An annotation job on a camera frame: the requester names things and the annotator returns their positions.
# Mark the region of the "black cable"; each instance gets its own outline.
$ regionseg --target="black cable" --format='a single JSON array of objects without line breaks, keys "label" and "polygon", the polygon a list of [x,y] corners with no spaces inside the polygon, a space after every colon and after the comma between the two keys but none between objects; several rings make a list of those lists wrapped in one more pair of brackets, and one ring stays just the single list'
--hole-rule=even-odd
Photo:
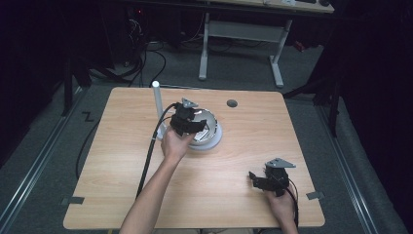
[{"label": "black cable", "polygon": [[140,74],[142,74],[142,70],[143,70],[143,66],[145,66],[145,61],[144,60],[142,60],[142,58],[141,57],[139,57],[139,63],[140,63],[140,67],[139,67],[139,70],[136,72],[136,74],[133,76],[133,78],[131,78],[131,80],[130,80],[130,83],[128,84],[128,87],[130,87],[132,84],[133,84],[133,82],[134,82],[134,80],[136,79],[136,77]]},{"label": "black cable", "polygon": [[100,123],[100,120],[98,120],[95,124],[94,127],[89,131],[88,135],[86,136],[85,140],[83,141],[82,147],[80,148],[77,160],[76,160],[76,178],[79,180],[79,162],[80,158],[82,156],[82,152],[85,149],[86,143],[88,142],[89,137],[91,137],[92,133],[96,129],[97,125]]},{"label": "black cable", "polygon": [[197,40],[200,40],[200,39],[204,38],[204,36],[198,36],[198,35],[200,34],[201,29],[203,28],[205,17],[206,17],[206,13],[203,13],[203,17],[201,18],[201,22],[200,22],[200,25],[198,26],[197,32],[195,32],[194,36],[192,36],[190,39],[185,40],[185,41],[181,41],[180,44],[182,46],[185,46],[185,43],[197,41]]},{"label": "black cable", "polygon": [[223,49],[223,50],[214,50],[210,45],[208,45],[207,48],[208,48],[210,51],[212,51],[212,52],[222,53],[222,52],[226,52],[226,51],[230,50],[232,47],[233,47],[233,41],[231,40],[231,41],[228,43],[227,48],[225,48],[225,49]]},{"label": "black cable", "polygon": [[158,129],[161,126],[161,124],[164,122],[164,117],[167,114],[167,112],[176,106],[176,103],[171,104],[170,106],[168,106],[165,110],[164,113],[162,113],[161,117],[159,118],[158,124],[156,125],[154,134],[152,135],[152,139],[151,139],[151,143],[149,145],[149,149],[148,149],[148,154],[146,156],[146,162],[145,162],[145,167],[143,168],[143,172],[142,172],[142,178],[140,179],[140,183],[139,183],[139,187],[137,188],[137,193],[136,193],[136,198],[139,196],[140,192],[143,189],[143,184],[145,183],[145,178],[146,178],[146,174],[148,173],[148,169],[149,169],[149,164],[151,162],[151,158],[152,158],[152,151],[154,149],[154,145],[156,142],[156,136],[158,134]]},{"label": "black cable", "polygon": [[148,50],[148,52],[157,52],[157,51],[161,51],[161,50],[164,48],[165,43],[164,43],[163,41],[158,41],[158,43],[161,43],[161,46],[160,46],[159,48]]},{"label": "black cable", "polygon": [[140,77],[139,77],[139,82],[138,82],[138,86],[143,88],[143,67],[145,67],[146,64],[146,55],[147,55],[147,49],[148,47],[145,48],[144,52],[144,56],[143,56],[143,66],[142,66],[142,70],[140,71]]},{"label": "black cable", "polygon": [[166,121],[167,119],[170,119],[170,118],[172,118],[172,117],[171,117],[171,116],[169,116],[169,117],[167,117],[167,118],[163,119],[163,120],[162,120],[162,122],[164,122],[164,121]]},{"label": "black cable", "polygon": [[189,49],[198,49],[202,47],[203,42],[198,42],[199,40],[203,39],[202,37],[198,38],[197,40],[193,40],[190,42],[181,42],[181,46],[189,48]]},{"label": "black cable", "polygon": [[80,60],[85,63],[88,67],[92,67],[95,70],[97,70],[99,73],[101,73],[103,76],[98,75],[92,71],[89,71],[89,74],[92,75],[93,77],[99,78],[99,79],[109,79],[109,80],[113,80],[116,82],[120,82],[120,83],[131,83],[131,80],[127,80],[125,79],[125,77],[133,75],[135,72],[140,72],[140,70],[143,67],[143,64],[141,62],[141,58],[140,58],[140,52],[142,52],[144,50],[144,48],[147,46],[147,44],[145,43],[146,39],[148,38],[149,33],[143,33],[140,41],[142,41],[143,43],[140,43],[137,45],[137,47],[135,49],[133,49],[133,56],[137,57],[137,61],[134,64],[134,67],[122,74],[115,74],[112,71],[106,69],[105,67],[100,66],[99,64],[88,60],[87,58],[80,58]]},{"label": "black cable", "polygon": [[161,56],[164,59],[164,66],[158,72],[158,74],[156,74],[156,76],[154,78],[152,78],[151,82],[149,83],[149,88],[152,88],[152,82],[154,82],[156,80],[156,78],[158,78],[158,76],[164,71],[165,67],[167,66],[167,58],[165,58],[164,55],[162,55],[161,53],[159,53],[157,51],[153,51],[153,53],[158,54],[159,56]]},{"label": "black cable", "polygon": [[281,186],[282,188],[288,192],[288,194],[291,196],[292,201],[294,202],[294,212],[295,212],[295,216],[294,216],[294,222],[295,222],[295,226],[297,226],[298,228],[298,190],[297,190],[297,186],[295,186],[295,183],[292,182],[291,179],[289,179],[289,181],[291,181],[291,183],[294,185],[295,188],[295,193],[297,194],[297,198],[295,198],[295,196],[292,194],[292,192],[288,189],[288,187],[285,187],[282,185],[282,183],[275,177],[272,175],[272,178],[274,178]]},{"label": "black cable", "polygon": [[248,48],[256,48],[256,47],[265,46],[267,44],[270,44],[270,42],[260,41],[260,42],[255,42],[256,44],[254,45],[248,45],[246,43],[242,43],[241,41],[245,41],[245,40],[234,40],[233,43],[236,46],[242,46],[242,47],[248,47]]}]

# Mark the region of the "wire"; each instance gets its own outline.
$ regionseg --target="wire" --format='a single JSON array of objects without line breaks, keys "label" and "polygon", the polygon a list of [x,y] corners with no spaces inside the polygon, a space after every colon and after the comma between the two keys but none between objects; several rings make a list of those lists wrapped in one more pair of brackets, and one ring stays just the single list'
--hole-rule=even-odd
[{"label": "wire", "polygon": [[216,52],[216,53],[222,53],[222,52],[226,52],[228,50],[230,50],[233,47],[233,40],[230,40],[228,43],[226,43],[226,40],[216,40],[215,42],[222,42],[221,45],[218,46],[222,46],[227,44],[227,48],[223,49],[223,50],[214,50],[211,45],[208,45],[208,49],[212,52]]},{"label": "wire", "polygon": [[144,52],[144,56],[143,56],[143,66],[142,66],[142,70],[140,71],[140,77],[139,77],[139,83],[138,83],[138,87],[143,88],[143,67],[145,67],[146,64],[146,52],[147,51],[147,47],[145,48]]},{"label": "wire", "polygon": [[137,29],[139,28],[139,36],[137,37],[136,42],[140,42],[140,43],[134,43],[133,37],[131,34],[129,34],[130,38],[132,39],[132,58],[137,58],[136,59],[136,63],[134,65],[134,67],[122,74],[114,74],[113,72],[109,71],[108,69],[106,69],[105,67],[100,66],[97,63],[94,63],[86,58],[80,58],[82,62],[84,62],[87,66],[89,67],[93,67],[95,70],[97,70],[100,74],[96,74],[93,71],[89,71],[89,74],[95,78],[98,79],[109,79],[109,80],[113,80],[116,82],[120,82],[120,83],[129,83],[131,86],[131,80],[125,79],[125,77],[133,75],[134,73],[136,73],[137,75],[139,74],[139,72],[141,71],[141,69],[144,66],[144,63],[142,63],[142,59],[140,57],[140,53],[142,51],[144,51],[147,47],[147,44],[145,43],[146,39],[148,38],[148,31],[145,30],[145,28],[142,29],[141,25],[139,22],[137,22],[134,19],[130,19],[129,22],[132,22],[134,25],[134,28],[131,31],[131,34]]},{"label": "wire", "polygon": [[162,120],[162,122],[165,122],[167,119],[170,119],[170,118],[171,118],[171,116],[169,116],[169,117],[167,117],[167,118],[163,119],[163,120]]},{"label": "wire", "polygon": [[294,222],[295,225],[298,228],[298,190],[297,190],[297,186],[295,186],[295,183],[292,182],[291,179],[288,179],[289,181],[291,181],[291,183],[294,185],[295,188],[295,193],[297,194],[297,198],[295,198],[295,196],[292,194],[292,192],[288,189],[288,187],[284,186],[278,178],[276,178],[274,175],[271,175],[272,178],[274,178],[281,186],[282,188],[288,192],[288,194],[291,196],[292,201],[294,202],[294,211],[295,211],[295,216],[294,216]]},{"label": "wire", "polygon": [[265,41],[260,41],[260,42],[255,42],[256,44],[254,45],[248,45],[246,42],[248,40],[234,40],[234,45],[237,46],[242,46],[242,47],[249,47],[249,48],[256,48],[256,47],[261,47],[261,46],[266,46],[270,44],[270,42],[265,42]]},{"label": "wire", "polygon": [[91,137],[92,133],[94,132],[94,130],[96,129],[97,125],[100,123],[100,119],[94,124],[94,127],[89,131],[88,135],[86,136],[85,140],[83,141],[82,147],[80,148],[78,157],[76,159],[76,178],[79,180],[79,162],[80,162],[80,158],[82,156],[83,150],[85,149],[86,143],[88,142],[89,137]]},{"label": "wire", "polygon": [[263,231],[266,231],[267,229],[260,229],[257,234],[261,234]]},{"label": "wire", "polygon": [[148,154],[146,156],[146,162],[145,162],[145,166],[143,168],[143,172],[142,172],[142,177],[140,179],[140,183],[139,183],[139,187],[137,188],[137,193],[136,193],[136,198],[139,196],[140,192],[143,189],[143,184],[145,183],[145,178],[146,178],[146,174],[148,173],[148,168],[149,168],[149,164],[151,162],[151,158],[152,158],[152,152],[154,150],[154,145],[156,142],[156,136],[158,134],[158,129],[161,126],[161,124],[164,122],[164,117],[165,115],[168,113],[168,111],[175,107],[176,103],[171,104],[170,106],[168,106],[165,110],[164,113],[162,113],[161,117],[159,118],[158,124],[156,125],[154,134],[152,135],[152,139],[151,139],[151,143],[149,145],[149,149],[148,149]]},{"label": "wire", "polygon": [[163,41],[157,41],[157,42],[150,42],[150,43],[148,43],[148,45],[149,44],[161,44],[161,46],[159,47],[159,48],[157,48],[157,49],[152,49],[152,50],[147,50],[148,52],[156,52],[156,51],[161,51],[163,48],[164,48],[164,46],[165,46],[165,43],[163,42]]},{"label": "wire", "polygon": [[164,59],[164,65],[162,66],[162,69],[158,72],[158,74],[156,74],[155,77],[152,78],[151,82],[149,83],[149,88],[152,88],[152,82],[154,82],[156,80],[156,78],[158,78],[158,76],[164,71],[165,67],[167,66],[167,58],[165,58],[164,55],[162,55],[161,53],[159,53],[157,51],[153,51],[153,53],[158,54],[159,56],[161,56]]},{"label": "wire", "polygon": [[139,60],[139,63],[141,64],[141,66],[139,67],[139,70],[136,72],[136,74],[135,74],[135,75],[133,76],[133,78],[131,79],[128,87],[131,87],[131,85],[133,84],[134,80],[136,79],[136,77],[137,77],[138,75],[140,75],[140,77],[139,77],[139,82],[138,82],[138,87],[141,87],[140,84],[141,84],[141,80],[142,80],[143,67],[144,67],[145,64],[146,64],[146,49],[147,49],[147,46],[146,46],[145,49],[143,50],[143,51],[144,51],[144,58],[143,58],[143,60],[142,60],[142,57],[139,56],[139,59],[138,59],[138,60]]},{"label": "wire", "polygon": [[202,47],[202,45],[203,45],[202,42],[198,42],[198,40],[200,40],[200,39],[202,39],[202,37],[197,39],[197,40],[193,40],[191,42],[182,43],[181,45],[185,48],[198,49],[198,48]]},{"label": "wire", "polygon": [[200,26],[198,27],[197,32],[194,34],[194,36],[191,39],[188,39],[186,41],[182,41],[181,44],[186,43],[186,42],[192,42],[192,41],[196,41],[199,40],[201,38],[203,38],[204,36],[200,36],[198,38],[196,38],[198,36],[198,34],[200,34],[201,28],[203,27],[203,22],[204,22],[204,18],[205,18],[206,14],[203,13],[203,17],[201,18],[201,22],[200,22]]}]

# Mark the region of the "human hand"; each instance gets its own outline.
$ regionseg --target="human hand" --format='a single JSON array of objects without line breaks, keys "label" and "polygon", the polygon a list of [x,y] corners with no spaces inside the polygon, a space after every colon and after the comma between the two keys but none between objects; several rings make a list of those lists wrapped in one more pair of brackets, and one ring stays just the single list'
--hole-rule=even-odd
[{"label": "human hand", "polygon": [[294,201],[288,192],[280,197],[277,197],[273,191],[266,191],[264,193],[270,202],[270,208],[274,217],[279,222],[283,233],[298,233],[294,222]]},{"label": "human hand", "polygon": [[166,159],[171,159],[176,163],[179,162],[186,154],[188,145],[194,137],[195,134],[180,136],[169,126],[164,133],[161,143]]}]

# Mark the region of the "white rod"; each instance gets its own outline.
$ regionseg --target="white rod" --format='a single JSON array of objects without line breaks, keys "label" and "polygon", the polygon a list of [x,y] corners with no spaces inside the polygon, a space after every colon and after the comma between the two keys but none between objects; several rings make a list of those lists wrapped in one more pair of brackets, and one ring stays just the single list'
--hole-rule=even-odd
[{"label": "white rod", "polygon": [[[158,120],[161,119],[162,114],[164,113],[164,109],[162,107],[162,98],[161,98],[161,85],[159,84],[158,81],[154,81],[152,82],[152,88],[154,90],[154,95],[155,95],[155,103],[156,103],[156,110],[158,112]],[[158,136],[160,138],[162,138],[162,136],[164,135],[166,126],[165,124],[161,124],[161,126],[159,127],[159,130],[161,131],[161,135]]]}]

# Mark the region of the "table top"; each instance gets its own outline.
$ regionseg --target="table top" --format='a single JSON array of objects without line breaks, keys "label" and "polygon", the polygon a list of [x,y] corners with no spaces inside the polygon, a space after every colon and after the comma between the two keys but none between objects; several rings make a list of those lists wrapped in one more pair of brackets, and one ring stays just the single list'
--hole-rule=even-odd
[{"label": "table top", "polygon": [[[161,89],[164,107],[188,98],[209,109],[223,137],[208,151],[189,150],[176,169],[156,228],[275,227],[264,193],[248,172],[264,176],[264,164],[282,158],[298,188],[300,226],[322,226],[319,201],[285,102],[277,92]],[[227,105],[234,99],[238,106]],[[63,225],[68,229],[117,229],[130,209],[157,123],[152,89],[115,88]],[[157,140],[146,181],[163,160]]]},{"label": "table top", "polygon": [[278,8],[294,11],[303,11],[303,12],[314,12],[314,13],[333,13],[334,8],[330,5],[323,7],[319,0],[316,3],[305,3],[305,2],[295,2],[295,5],[289,5],[284,3],[282,0],[266,0],[264,5],[263,0],[208,0],[209,2],[215,3],[228,3],[236,5],[248,5],[255,7],[269,7],[269,8]]}]

